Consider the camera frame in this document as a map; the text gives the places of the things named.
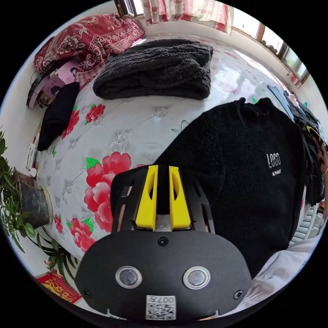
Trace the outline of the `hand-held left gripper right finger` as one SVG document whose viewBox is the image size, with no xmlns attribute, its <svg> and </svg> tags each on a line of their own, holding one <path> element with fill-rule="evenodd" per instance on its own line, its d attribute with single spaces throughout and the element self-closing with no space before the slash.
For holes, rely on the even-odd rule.
<svg viewBox="0 0 328 328">
<path fill-rule="evenodd" d="M 170 227 L 172 231 L 190 229 L 191 219 L 179 168 L 168 167 Z"/>
</svg>

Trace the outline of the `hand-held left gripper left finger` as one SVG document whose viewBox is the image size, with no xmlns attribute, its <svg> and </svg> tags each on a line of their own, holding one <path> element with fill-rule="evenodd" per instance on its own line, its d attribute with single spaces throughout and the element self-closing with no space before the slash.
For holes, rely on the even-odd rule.
<svg viewBox="0 0 328 328">
<path fill-rule="evenodd" d="M 135 219 L 136 227 L 139 229 L 155 230 L 158 170 L 158 165 L 148 166 Z"/>
</svg>

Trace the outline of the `person's right hand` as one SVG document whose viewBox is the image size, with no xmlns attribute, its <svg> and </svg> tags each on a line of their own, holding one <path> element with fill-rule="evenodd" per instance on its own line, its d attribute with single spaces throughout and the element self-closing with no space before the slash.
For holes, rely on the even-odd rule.
<svg viewBox="0 0 328 328">
<path fill-rule="evenodd" d="M 325 184 L 328 183 L 328 153 L 324 143 L 321 145 L 317 144 L 318 159 L 320 163 L 320 170 L 324 179 Z"/>
</svg>

